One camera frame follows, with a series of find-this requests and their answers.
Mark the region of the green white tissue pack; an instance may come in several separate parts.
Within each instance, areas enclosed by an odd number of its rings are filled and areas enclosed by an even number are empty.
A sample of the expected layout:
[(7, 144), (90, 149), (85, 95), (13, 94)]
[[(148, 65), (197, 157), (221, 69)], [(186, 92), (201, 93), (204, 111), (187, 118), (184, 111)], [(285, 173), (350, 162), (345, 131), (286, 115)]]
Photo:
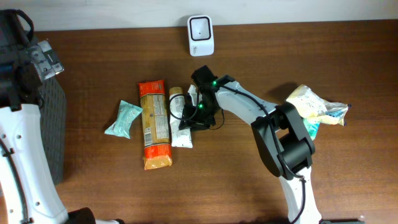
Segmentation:
[(303, 123), (311, 139), (315, 140), (320, 127), (320, 123), (317, 121), (310, 121), (308, 119), (303, 119)]

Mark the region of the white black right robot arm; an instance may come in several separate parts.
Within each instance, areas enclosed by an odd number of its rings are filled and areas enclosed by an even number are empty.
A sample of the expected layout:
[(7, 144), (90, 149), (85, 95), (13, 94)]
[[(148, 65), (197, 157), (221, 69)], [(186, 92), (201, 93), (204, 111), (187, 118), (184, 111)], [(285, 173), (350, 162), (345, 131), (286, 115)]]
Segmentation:
[(207, 66), (191, 75), (198, 95), (183, 109), (180, 129), (202, 131), (216, 124), (219, 110), (229, 111), (251, 126), (262, 163), (280, 180), (290, 223), (323, 223), (311, 183), (315, 145), (291, 103), (264, 101), (233, 77), (215, 76)]

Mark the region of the yellow white snack bag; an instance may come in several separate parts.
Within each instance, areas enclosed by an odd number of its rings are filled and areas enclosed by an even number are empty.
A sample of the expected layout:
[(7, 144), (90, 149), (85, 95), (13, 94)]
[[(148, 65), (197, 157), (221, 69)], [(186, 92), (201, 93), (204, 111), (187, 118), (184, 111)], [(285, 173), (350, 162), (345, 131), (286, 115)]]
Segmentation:
[(298, 86), (286, 99), (295, 106), (299, 115), (312, 123), (345, 125), (345, 115), (349, 106), (339, 102), (329, 102), (320, 98), (306, 85)]

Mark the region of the white tube with gold cap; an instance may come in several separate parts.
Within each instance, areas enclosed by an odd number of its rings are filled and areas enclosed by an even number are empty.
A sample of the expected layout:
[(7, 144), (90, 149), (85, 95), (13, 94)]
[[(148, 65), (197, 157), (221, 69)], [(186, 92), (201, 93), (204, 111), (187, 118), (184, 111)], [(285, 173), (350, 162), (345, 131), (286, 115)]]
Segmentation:
[(192, 148), (191, 131), (188, 128), (179, 129), (182, 122), (185, 95), (181, 87), (172, 87), (169, 90), (170, 128), (172, 134), (172, 147)]

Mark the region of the red orange pasta packet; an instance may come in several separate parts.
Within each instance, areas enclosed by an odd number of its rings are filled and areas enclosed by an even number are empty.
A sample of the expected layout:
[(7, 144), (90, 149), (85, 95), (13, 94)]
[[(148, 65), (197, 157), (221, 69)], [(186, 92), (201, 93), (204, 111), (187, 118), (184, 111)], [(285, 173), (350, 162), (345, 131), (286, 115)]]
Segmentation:
[(139, 84), (144, 134), (144, 169), (158, 169), (172, 165), (169, 121), (165, 105), (163, 80)]

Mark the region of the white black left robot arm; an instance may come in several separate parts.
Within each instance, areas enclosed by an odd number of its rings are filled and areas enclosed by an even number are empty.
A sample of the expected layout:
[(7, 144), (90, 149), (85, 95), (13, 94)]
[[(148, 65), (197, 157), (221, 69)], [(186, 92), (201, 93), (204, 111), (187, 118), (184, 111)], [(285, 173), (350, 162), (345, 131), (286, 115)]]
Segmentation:
[(63, 71), (50, 44), (35, 38), (24, 11), (1, 10), (1, 188), (8, 223), (99, 222), (87, 207), (67, 211), (45, 156), (39, 88)]

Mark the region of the mint green tissue packet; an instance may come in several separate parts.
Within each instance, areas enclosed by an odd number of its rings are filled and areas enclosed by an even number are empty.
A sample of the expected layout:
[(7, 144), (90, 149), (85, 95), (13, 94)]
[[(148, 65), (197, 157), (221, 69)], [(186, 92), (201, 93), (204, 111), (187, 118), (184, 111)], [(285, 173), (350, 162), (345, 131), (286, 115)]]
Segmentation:
[(142, 113), (143, 109), (121, 100), (118, 109), (118, 116), (115, 122), (108, 127), (104, 133), (107, 135), (124, 137), (130, 139), (130, 127), (132, 122)]

